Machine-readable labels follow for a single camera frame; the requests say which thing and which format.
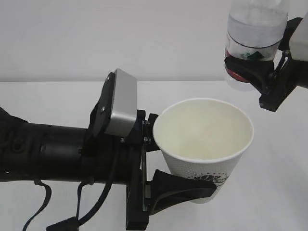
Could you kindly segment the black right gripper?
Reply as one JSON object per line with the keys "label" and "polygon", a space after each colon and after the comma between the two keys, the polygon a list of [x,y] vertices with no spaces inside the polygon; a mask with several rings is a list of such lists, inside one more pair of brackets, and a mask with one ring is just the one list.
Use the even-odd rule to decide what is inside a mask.
{"label": "black right gripper", "polygon": [[308,88],[308,62],[294,60],[288,51],[290,38],[302,19],[296,17],[287,21],[278,47],[283,51],[282,57],[275,70],[273,61],[244,60],[233,56],[224,60],[226,71],[233,79],[249,83],[261,93],[259,106],[265,110],[277,111],[296,87]]}

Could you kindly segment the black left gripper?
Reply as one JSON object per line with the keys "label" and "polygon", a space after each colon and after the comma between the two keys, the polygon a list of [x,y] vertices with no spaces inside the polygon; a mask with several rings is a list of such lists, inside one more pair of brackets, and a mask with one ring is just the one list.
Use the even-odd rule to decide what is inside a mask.
{"label": "black left gripper", "polygon": [[[83,154],[95,157],[95,172],[104,177],[105,187],[93,208],[82,217],[88,222],[105,202],[112,184],[122,184],[126,189],[126,222],[147,223],[149,221],[148,206],[145,200],[146,152],[159,151],[154,140],[154,123],[157,114],[149,114],[145,119],[144,110],[137,111],[134,126],[126,138],[108,135],[101,130],[93,134],[93,126],[89,125]],[[156,214],[171,206],[195,199],[211,197],[217,189],[211,181],[193,180],[178,177],[156,170],[151,181],[151,213]]]}

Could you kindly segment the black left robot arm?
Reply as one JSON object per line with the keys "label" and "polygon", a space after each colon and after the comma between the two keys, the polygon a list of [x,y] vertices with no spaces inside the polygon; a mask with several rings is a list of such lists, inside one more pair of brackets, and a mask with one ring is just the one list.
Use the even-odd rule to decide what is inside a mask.
{"label": "black left robot arm", "polygon": [[112,184],[124,184],[127,230],[146,229],[149,216],[193,199],[210,197],[213,182],[186,179],[157,170],[146,179],[146,153],[158,150],[152,139],[157,115],[146,117],[137,111],[137,120],[127,138],[94,134],[96,110],[88,129],[32,124],[0,112],[0,180],[78,181],[81,186],[104,183],[93,208],[83,217],[76,215],[48,227],[53,231],[75,231],[90,220],[104,203]]}

